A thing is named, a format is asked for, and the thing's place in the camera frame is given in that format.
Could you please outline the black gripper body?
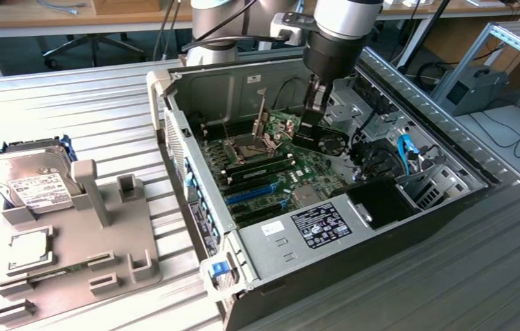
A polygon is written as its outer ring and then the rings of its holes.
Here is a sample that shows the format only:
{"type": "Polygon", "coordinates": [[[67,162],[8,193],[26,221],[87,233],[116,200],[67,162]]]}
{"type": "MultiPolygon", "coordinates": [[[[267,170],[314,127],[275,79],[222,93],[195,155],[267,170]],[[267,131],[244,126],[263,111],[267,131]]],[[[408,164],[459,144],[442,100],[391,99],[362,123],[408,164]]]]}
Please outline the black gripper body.
{"type": "Polygon", "coordinates": [[[364,49],[368,35],[358,39],[340,39],[323,31],[311,31],[303,60],[320,83],[350,76],[364,49]]]}

